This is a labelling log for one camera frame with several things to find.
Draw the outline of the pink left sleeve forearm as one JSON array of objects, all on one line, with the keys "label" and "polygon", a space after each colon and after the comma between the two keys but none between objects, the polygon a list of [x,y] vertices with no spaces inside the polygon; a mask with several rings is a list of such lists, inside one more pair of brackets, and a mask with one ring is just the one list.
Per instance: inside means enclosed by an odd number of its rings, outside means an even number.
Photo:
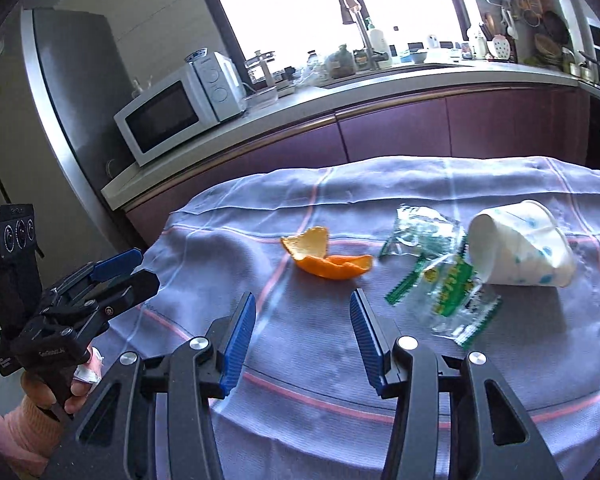
[{"label": "pink left sleeve forearm", "polygon": [[64,427],[25,396],[0,414],[0,479],[40,478],[59,444]]}]

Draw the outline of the left hand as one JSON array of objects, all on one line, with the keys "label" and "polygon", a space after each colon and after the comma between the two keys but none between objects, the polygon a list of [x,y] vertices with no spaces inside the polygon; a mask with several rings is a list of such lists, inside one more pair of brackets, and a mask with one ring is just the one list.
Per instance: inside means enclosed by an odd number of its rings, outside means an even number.
[{"label": "left hand", "polygon": [[24,394],[38,408],[62,408],[67,415],[76,414],[87,397],[102,380],[102,355],[88,346],[88,360],[62,370],[25,370],[20,384]]}]

